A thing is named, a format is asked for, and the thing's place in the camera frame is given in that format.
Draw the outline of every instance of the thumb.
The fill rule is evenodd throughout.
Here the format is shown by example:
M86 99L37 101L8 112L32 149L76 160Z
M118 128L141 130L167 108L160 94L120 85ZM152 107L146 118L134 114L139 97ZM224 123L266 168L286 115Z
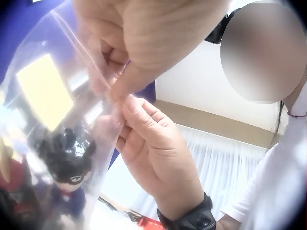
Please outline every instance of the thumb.
M147 142L157 139L161 126L143 109L140 102L129 95L122 106L127 123Z
M111 96L114 101L124 101L129 94L141 91L158 76L158 72L141 69L130 62L111 87Z

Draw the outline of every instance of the white shirt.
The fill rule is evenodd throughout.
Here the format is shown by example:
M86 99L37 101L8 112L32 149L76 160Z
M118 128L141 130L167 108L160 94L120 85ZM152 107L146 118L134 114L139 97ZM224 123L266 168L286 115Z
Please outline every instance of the white shirt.
M306 111L305 83L291 114L303 116ZM221 209L241 222L241 229L281 229L294 218L301 198L306 196L306 125L306 117L289 116L284 135L260 161L243 196Z

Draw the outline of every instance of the white wall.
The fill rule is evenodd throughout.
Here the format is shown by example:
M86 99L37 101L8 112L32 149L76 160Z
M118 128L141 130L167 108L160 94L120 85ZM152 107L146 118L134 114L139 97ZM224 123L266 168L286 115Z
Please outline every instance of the white wall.
M278 114L276 104L259 105L238 95L223 72L220 45L205 41L157 79L156 96L270 131Z

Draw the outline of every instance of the white curtain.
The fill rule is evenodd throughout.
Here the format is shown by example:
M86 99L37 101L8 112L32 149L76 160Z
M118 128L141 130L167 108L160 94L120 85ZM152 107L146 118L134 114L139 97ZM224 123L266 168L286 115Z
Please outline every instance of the white curtain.
M178 125L195 160L202 187L213 202L216 220L220 209L244 191L266 149ZM107 173L102 192L125 207L153 219L157 205L133 179L119 156Z

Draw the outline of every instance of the doll with black hair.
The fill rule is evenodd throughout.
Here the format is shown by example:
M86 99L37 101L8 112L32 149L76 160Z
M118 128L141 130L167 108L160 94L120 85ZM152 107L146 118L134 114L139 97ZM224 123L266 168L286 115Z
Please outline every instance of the doll with black hair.
M94 141L76 137L70 128L40 142L39 157L54 180L47 198L53 220L64 215L82 222L86 199L81 184L90 176L95 149Z

